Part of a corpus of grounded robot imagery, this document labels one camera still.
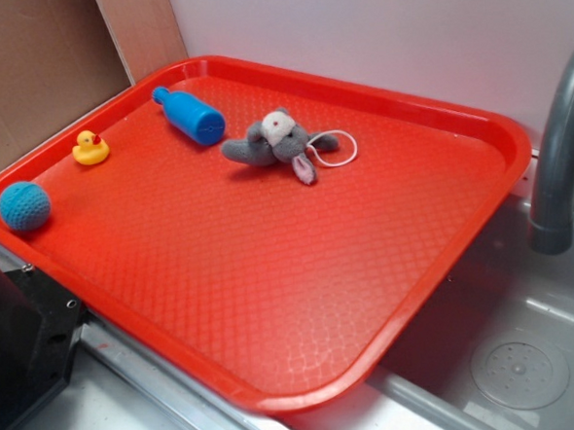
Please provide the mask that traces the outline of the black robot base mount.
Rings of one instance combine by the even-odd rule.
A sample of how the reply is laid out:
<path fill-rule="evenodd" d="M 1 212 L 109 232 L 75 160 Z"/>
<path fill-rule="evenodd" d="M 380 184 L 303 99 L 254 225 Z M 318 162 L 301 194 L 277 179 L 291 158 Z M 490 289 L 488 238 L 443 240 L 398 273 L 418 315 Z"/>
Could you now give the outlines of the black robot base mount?
<path fill-rule="evenodd" d="M 0 268 L 0 430 L 17 430 L 69 383 L 82 300 L 36 267 Z"/>

